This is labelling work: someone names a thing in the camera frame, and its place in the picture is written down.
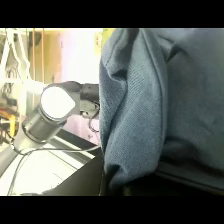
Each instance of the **blue fabric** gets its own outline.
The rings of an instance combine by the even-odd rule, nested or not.
[[[100,63],[109,187],[156,171],[224,189],[223,87],[223,29],[116,29]]]

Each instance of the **gray-blue cloth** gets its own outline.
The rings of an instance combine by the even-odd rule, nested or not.
[[[155,171],[224,189],[223,29],[116,29],[100,105],[111,189]]]

